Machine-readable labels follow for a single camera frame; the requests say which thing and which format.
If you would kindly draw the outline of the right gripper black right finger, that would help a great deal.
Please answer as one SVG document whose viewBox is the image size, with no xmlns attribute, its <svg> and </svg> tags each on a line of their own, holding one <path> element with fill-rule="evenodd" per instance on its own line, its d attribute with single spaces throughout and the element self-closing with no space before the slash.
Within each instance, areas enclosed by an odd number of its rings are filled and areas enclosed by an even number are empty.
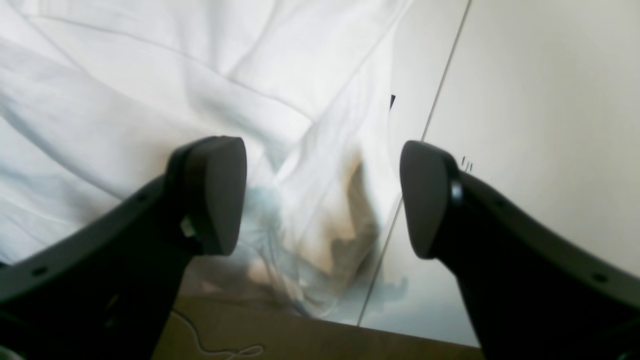
<svg viewBox="0 0 640 360">
<path fill-rule="evenodd" d="M 400 155 L 415 255 L 457 280 L 487 360 L 637 360 L 639 278 L 574 246 L 445 150 Z"/>
</svg>

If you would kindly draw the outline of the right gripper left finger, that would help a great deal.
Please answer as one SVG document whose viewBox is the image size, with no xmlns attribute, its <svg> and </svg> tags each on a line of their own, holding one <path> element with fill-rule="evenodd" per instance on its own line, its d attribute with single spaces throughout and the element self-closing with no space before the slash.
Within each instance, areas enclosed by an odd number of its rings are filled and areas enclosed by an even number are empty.
<svg viewBox="0 0 640 360">
<path fill-rule="evenodd" d="M 246 194 L 240 137 L 176 149 L 165 174 L 0 272 L 3 360 L 148 360 L 195 256 L 229 256 Z"/>
</svg>

